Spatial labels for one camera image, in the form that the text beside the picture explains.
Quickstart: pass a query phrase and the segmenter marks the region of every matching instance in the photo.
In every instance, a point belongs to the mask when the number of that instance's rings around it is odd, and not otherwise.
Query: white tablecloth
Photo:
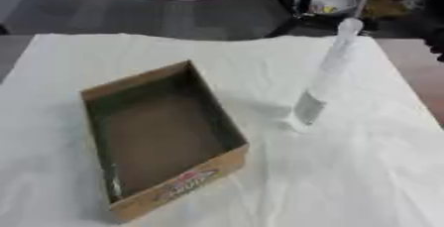
[[[0,85],[1,226],[109,226],[78,91],[184,59],[249,139],[247,163],[128,226],[444,226],[443,133],[372,39],[306,134],[261,111],[291,106],[331,43],[35,37]]]

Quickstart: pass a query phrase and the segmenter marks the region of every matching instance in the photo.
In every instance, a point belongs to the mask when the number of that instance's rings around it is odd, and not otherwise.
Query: gray carpet
[[[193,40],[262,37],[287,17],[274,0],[0,0],[12,34],[129,33]]]

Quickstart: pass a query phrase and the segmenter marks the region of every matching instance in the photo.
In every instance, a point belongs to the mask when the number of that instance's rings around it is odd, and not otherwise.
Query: cloth
[[[109,226],[78,91],[185,59],[249,140],[246,165],[125,226],[443,226],[443,132],[374,40],[310,130],[264,115],[295,103],[331,44],[36,36],[0,85],[2,226]]]

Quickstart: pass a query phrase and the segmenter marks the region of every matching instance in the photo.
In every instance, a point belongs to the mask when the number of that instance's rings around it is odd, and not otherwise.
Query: open cardboard box
[[[124,221],[244,163],[246,140],[190,61],[81,95],[110,208]]]

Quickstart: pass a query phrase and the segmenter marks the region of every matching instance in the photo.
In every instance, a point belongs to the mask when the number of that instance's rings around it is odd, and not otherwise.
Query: printed label
[[[205,170],[201,172],[189,171],[182,174],[175,183],[165,185],[163,191],[155,199],[158,200],[170,200],[186,194],[195,188],[199,187],[207,179],[217,173],[217,170]]]

